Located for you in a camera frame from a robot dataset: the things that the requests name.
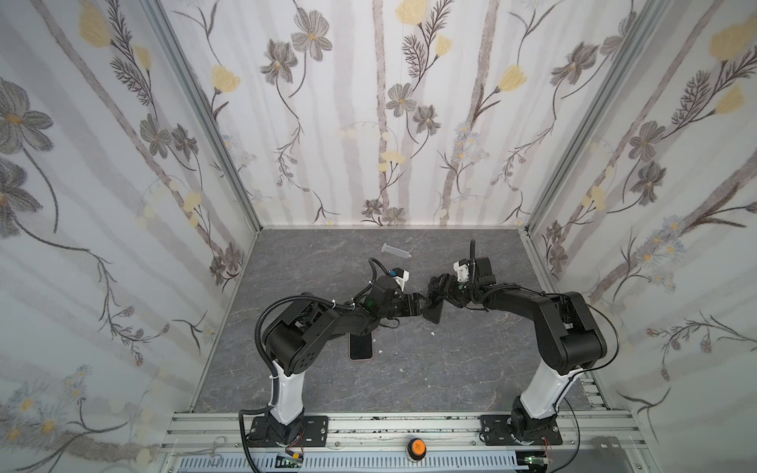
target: black smartphone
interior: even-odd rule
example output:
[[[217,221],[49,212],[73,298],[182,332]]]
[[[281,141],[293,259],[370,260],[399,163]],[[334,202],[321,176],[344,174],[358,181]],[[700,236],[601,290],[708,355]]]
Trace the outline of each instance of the black smartphone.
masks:
[[[373,336],[371,334],[356,337],[350,334],[350,359],[373,358]]]

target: black mounting plate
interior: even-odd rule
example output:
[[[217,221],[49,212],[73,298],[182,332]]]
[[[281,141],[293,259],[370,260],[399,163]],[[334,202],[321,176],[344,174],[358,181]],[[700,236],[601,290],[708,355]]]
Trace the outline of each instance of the black mounting plate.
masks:
[[[487,447],[502,446],[502,445],[519,445],[515,439],[510,435],[510,429],[507,421],[509,421],[509,414],[506,415],[481,415],[481,439],[487,445]],[[544,431],[544,436],[550,445],[562,445],[562,436],[559,431],[555,431],[557,428],[557,422],[552,421]],[[531,445],[544,445],[544,439],[534,440]]]
[[[302,437],[295,444],[296,447],[325,447],[326,435],[329,431],[329,417],[326,415],[306,415],[303,417],[304,430]],[[267,438],[268,422],[266,416],[259,415],[252,419],[252,428],[247,436],[247,446],[250,448],[280,447],[275,441]]]

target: orange button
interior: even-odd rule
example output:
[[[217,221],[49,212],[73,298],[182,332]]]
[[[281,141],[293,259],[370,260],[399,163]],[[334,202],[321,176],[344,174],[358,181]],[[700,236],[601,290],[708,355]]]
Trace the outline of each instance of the orange button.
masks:
[[[423,443],[423,440],[416,440],[413,442],[413,453],[416,455],[422,455],[425,453],[425,443]]]

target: flower center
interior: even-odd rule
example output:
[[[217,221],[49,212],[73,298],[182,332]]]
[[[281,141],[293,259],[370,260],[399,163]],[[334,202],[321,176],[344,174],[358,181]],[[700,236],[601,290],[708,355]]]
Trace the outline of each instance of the flower center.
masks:
[[[55,421],[47,421],[42,424],[42,433],[49,434],[55,430]]]
[[[13,123],[14,125],[20,125],[21,123],[23,123],[23,120],[21,119],[21,117],[19,117],[16,114],[5,115],[5,120]]]

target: wallpapered wall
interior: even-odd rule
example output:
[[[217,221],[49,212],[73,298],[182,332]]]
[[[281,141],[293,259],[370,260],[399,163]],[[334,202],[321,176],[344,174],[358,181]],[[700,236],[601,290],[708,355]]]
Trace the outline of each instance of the wallpapered wall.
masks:
[[[164,0],[264,224],[528,220],[643,2]]]
[[[142,9],[0,5],[0,458],[147,471],[252,234]]]
[[[754,466],[756,15],[673,2],[533,234],[618,327],[600,379],[668,473]]]

